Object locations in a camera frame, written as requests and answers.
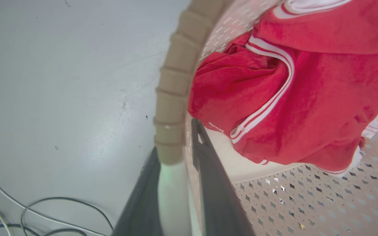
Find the laundry basket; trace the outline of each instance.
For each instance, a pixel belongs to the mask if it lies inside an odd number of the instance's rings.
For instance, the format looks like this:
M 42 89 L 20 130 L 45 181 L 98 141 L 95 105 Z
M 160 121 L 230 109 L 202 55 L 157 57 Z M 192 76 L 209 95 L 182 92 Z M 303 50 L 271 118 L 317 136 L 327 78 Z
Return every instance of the laundry basket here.
M 157 88 L 155 141 L 162 164 L 172 166 L 185 158 L 201 231 L 200 177 L 193 166 L 186 113 L 191 80 L 200 60 L 224 50 L 276 4 L 278 0 L 194 0 L 171 37 Z M 218 153 L 232 149 L 225 136 L 208 133 Z M 256 235 L 378 235 L 378 133 L 362 153 L 362 162 L 343 178 L 307 164 L 258 167 L 237 154 L 229 158 L 231 164 L 222 163 Z

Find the gray floor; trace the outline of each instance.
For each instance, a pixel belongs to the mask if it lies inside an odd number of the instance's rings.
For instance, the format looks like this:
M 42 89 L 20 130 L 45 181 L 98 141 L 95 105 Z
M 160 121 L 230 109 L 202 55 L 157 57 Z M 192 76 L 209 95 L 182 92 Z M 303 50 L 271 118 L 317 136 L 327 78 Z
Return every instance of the gray floor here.
M 153 147 L 158 69 L 187 4 L 0 0 L 0 185 L 6 192 L 26 205 L 75 197 L 116 223 Z M 81 205 L 36 209 L 110 233 L 101 216 Z M 0 211 L 19 222 L 21 208 L 1 194 Z M 63 227 L 32 214 L 26 223 L 39 232 Z

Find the beige ribbed handle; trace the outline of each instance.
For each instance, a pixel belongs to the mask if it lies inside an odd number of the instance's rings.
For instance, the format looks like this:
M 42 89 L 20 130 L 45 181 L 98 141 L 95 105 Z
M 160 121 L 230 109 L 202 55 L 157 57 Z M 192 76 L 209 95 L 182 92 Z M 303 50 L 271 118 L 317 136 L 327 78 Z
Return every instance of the beige ribbed handle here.
M 192 0 L 180 16 L 176 33 L 162 67 L 154 125 L 158 158 L 173 165 L 182 160 L 185 145 L 185 114 L 198 59 L 216 22 L 232 0 Z

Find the red garment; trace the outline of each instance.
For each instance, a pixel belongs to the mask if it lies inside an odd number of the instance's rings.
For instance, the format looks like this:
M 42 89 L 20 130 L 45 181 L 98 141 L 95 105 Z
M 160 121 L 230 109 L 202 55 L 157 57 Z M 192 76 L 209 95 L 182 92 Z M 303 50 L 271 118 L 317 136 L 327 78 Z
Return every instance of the red garment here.
M 345 172 L 360 158 L 361 134 L 378 115 L 378 54 L 369 54 L 377 53 L 378 47 L 360 39 L 350 49 L 361 55 L 330 53 L 347 45 L 339 31 L 322 36 L 327 44 L 319 47 L 320 42 L 303 37 L 314 28 L 296 31 L 296 24 L 290 29 L 287 23 L 302 20 L 305 25 L 307 19 L 318 17 L 303 15 L 270 27 L 273 11 L 261 19 L 252 36 L 243 34 L 201 64 L 188 111 L 205 127 L 231 138 L 234 149 L 255 163 L 311 163 L 328 173 Z M 325 21 L 331 21 L 345 12 L 316 15 L 326 14 Z M 280 29 L 290 29 L 290 37 L 277 37 Z M 257 35 L 327 53 L 275 45 Z

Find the clothing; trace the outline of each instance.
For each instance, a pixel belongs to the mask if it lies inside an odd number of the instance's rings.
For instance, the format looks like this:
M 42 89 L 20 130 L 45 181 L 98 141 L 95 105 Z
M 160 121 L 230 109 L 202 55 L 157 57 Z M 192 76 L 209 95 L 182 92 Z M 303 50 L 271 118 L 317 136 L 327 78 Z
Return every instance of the clothing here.
M 189 113 L 228 136 L 255 163 L 310 163 L 335 176 L 351 169 L 361 159 L 361 135 L 378 115 L 378 46 L 368 42 L 377 38 L 373 35 L 351 47 L 340 36 L 351 26 L 339 21 L 354 12 L 352 6 L 362 13 L 375 3 L 338 3 L 330 12 L 286 19 L 275 15 L 284 4 L 269 10 L 252 32 L 199 66 Z M 328 32 L 337 34 L 317 30 L 320 21 L 338 22 L 328 23 Z

